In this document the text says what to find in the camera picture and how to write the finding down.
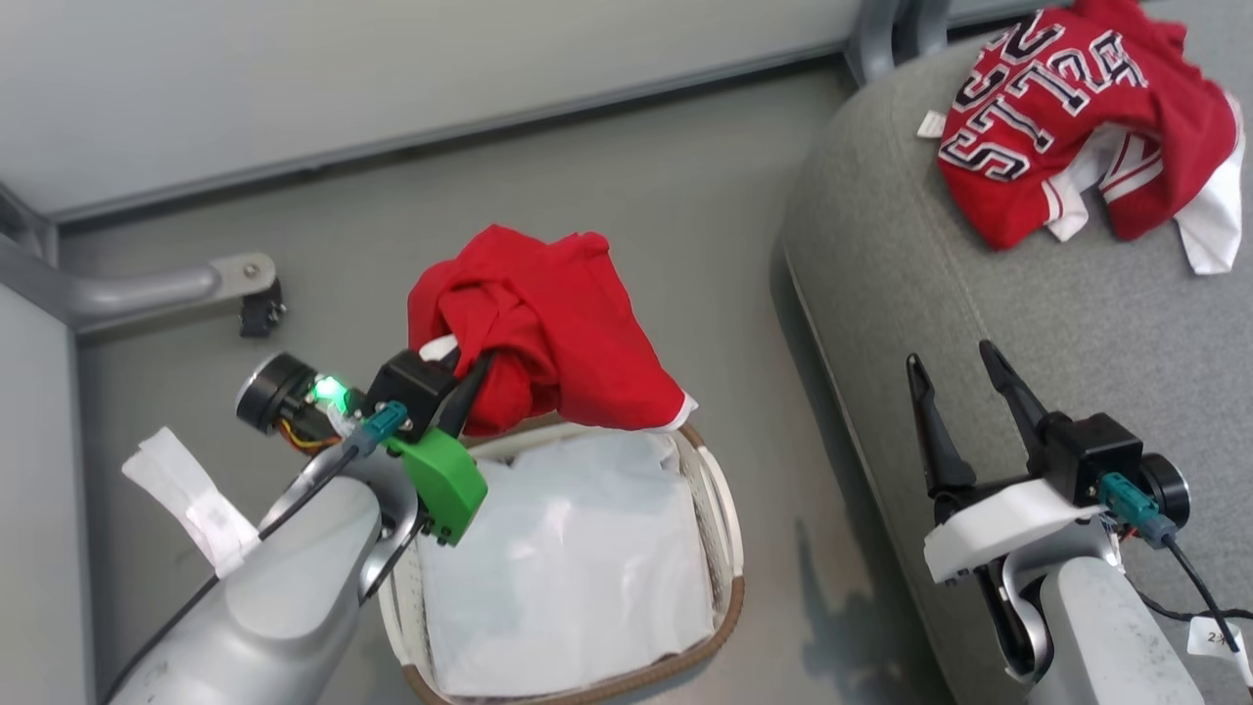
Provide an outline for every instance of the red and white jacket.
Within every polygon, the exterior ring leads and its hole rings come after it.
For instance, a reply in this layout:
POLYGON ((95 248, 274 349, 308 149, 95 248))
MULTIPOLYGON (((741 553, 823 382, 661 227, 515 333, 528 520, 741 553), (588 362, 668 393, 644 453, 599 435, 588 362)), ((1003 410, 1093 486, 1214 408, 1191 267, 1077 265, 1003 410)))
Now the red and white jacket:
POLYGON ((1041 225, 1069 239, 1100 188, 1114 232, 1172 217, 1197 273, 1230 270, 1240 243, 1239 104, 1183 59, 1187 30, 1135 0, 1041 10, 979 54, 944 129, 940 170, 996 249, 1041 225))

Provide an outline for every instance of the robotic arm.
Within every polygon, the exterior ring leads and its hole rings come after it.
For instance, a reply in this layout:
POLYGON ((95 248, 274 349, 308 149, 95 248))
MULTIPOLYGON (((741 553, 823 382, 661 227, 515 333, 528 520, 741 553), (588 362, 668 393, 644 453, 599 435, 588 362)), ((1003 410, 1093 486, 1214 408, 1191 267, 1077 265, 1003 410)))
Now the robotic arm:
POLYGON ((413 537, 455 546, 486 496, 456 437, 490 359, 460 383, 452 362, 406 349, 365 393, 291 356, 262 364, 236 414, 313 457, 258 527, 261 546, 158 631, 105 702, 317 701, 361 606, 413 537))
MULTIPOLYGON (((923 547, 932 579, 977 582, 1005 670, 1032 685, 1031 704, 1202 704, 1128 582, 1116 533, 1135 528, 1184 562, 1174 543, 1190 512, 1183 476, 1162 456, 1145 455, 1143 442, 1105 414, 1076 422, 1046 412, 995 344, 985 339, 979 348, 1022 437, 1027 472, 979 483, 936 409, 922 361, 907 359, 935 508, 936 528, 923 547)), ((1225 621, 1219 625, 1227 631, 1225 621)))

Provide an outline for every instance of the white plastic bag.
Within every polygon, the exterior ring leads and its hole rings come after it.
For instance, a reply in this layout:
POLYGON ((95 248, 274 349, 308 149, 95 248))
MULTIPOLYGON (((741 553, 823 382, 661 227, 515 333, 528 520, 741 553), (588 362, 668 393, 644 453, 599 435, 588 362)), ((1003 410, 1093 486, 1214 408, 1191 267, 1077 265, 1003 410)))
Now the white plastic bag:
POLYGON ((481 462, 487 500, 456 548, 422 541, 441 690, 584 686, 713 634, 708 566, 668 437, 604 432, 481 462))

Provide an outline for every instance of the caster wheel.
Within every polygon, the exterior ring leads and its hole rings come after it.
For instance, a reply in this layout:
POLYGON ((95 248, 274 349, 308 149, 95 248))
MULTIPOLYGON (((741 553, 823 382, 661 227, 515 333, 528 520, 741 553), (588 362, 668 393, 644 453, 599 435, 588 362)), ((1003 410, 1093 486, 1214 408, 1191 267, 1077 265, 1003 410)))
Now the caster wheel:
POLYGON ((266 291, 249 293, 239 304, 239 337, 269 337, 269 332, 283 321, 283 287, 274 283, 266 291))

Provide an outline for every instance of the laundry basket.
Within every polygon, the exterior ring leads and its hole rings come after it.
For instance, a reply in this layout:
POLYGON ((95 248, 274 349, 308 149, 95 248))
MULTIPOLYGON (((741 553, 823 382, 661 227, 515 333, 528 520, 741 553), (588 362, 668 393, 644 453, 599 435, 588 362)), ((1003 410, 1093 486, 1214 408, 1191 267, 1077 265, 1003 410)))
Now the laundry basket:
MULTIPOLYGON (((475 446, 471 456, 479 460, 510 461, 523 451, 603 432, 561 423, 553 418, 536 419, 531 428, 521 428, 497 440, 475 446)), ((620 674, 574 690, 550 692, 535 697, 454 697, 440 692, 431 664, 431 649, 426 630, 426 605, 422 597, 422 569, 417 548, 410 545, 396 563, 391 576, 378 591, 383 626, 392 651, 400 660, 405 679, 426 705, 580 705, 599 702, 608 697, 652 685, 672 677, 713 656, 727 642, 739 611, 744 605, 744 548, 739 536, 739 520, 730 500, 727 480, 690 426, 670 432, 679 450, 679 472, 692 488, 697 527, 709 567, 709 585, 713 601, 712 636, 682 654, 667 656, 649 666, 620 674)))

